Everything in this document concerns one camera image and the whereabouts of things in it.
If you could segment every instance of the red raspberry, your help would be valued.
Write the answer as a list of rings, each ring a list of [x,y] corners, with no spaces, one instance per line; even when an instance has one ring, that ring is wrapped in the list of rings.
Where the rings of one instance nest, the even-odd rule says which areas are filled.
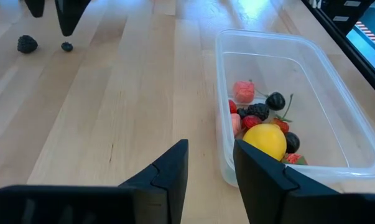
[[[243,119],[243,128],[249,129],[258,124],[262,124],[262,120],[255,115],[248,115]]]

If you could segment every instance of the pink fruit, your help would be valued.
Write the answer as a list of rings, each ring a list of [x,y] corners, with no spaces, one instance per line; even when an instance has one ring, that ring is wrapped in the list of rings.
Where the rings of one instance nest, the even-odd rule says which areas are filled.
[[[255,95],[254,83],[250,81],[239,81],[233,86],[234,100],[237,103],[250,103]]]
[[[231,114],[231,125],[233,127],[234,136],[236,136],[241,131],[241,118],[238,114]]]

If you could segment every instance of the red strawberry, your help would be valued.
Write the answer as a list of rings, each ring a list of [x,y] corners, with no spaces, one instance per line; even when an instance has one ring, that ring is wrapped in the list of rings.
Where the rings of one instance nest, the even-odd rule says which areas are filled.
[[[230,113],[237,113],[237,106],[233,100],[229,100]]]
[[[248,115],[243,119],[243,128],[249,129],[258,124],[262,124],[262,120],[255,115]]]
[[[284,115],[281,117],[279,115],[276,115],[275,118],[273,120],[270,121],[271,124],[276,124],[280,127],[281,131],[285,134],[287,132],[289,132],[289,124],[287,122],[292,122],[288,119],[285,118],[285,116],[287,115],[288,113],[288,110],[291,106],[291,102],[292,102],[292,97],[294,96],[294,94],[291,94],[290,96],[290,99],[289,99],[289,104],[288,104],[288,108],[287,110],[285,111]]]
[[[287,133],[289,131],[288,123],[280,119],[274,118],[272,121],[270,121],[270,123],[278,125],[283,133]]]
[[[307,165],[305,157],[296,153],[286,153],[284,158],[281,159],[281,162],[284,164]]]

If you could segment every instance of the black fruit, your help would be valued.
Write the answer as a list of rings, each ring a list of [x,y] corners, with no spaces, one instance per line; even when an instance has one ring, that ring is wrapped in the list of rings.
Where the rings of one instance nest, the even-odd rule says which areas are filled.
[[[38,43],[34,40],[34,38],[30,37],[29,35],[22,35],[19,37],[19,41],[17,43],[17,50],[23,54],[29,54],[35,51],[38,47]]]
[[[285,139],[287,140],[287,153],[297,152],[300,146],[298,136],[294,133],[287,132],[285,134]]]
[[[264,103],[256,103],[254,105],[249,105],[247,109],[248,115],[255,115],[262,121],[269,117],[269,107]]]
[[[241,119],[244,119],[246,116],[248,116],[248,113],[244,108],[238,108],[237,114],[239,115]]]
[[[73,45],[68,43],[68,42],[64,42],[62,43],[62,49],[66,52],[70,52],[74,49]]]
[[[266,105],[274,111],[279,111],[285,107],[285,99],[279,92],[274,92],[266,99]]]

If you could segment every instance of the blackberry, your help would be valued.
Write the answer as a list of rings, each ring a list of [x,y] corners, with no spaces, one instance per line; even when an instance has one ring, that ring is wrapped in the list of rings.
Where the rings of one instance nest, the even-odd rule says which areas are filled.
[[[68,43],[68,42],[64,42],[62,43],[62,49],[66,52],[70,52],[74,49],[73,45]]]
[[[244,119],[246,116],[248,116],[248,113],[244,108],[238,108],[237,114],[239,115],[241,119]]]
[[[38,47],[38,43],[34,40],[34,38],[30,37],[29,35],[22,35],[19,37],[19,41],[17,43],[17,50],[23,54],[29,54],[35,51]]]
[[[249,115],[255,115],[264,121],[269,117],[269,107],[264,103],[256,103],[248,106],[247,113]]]

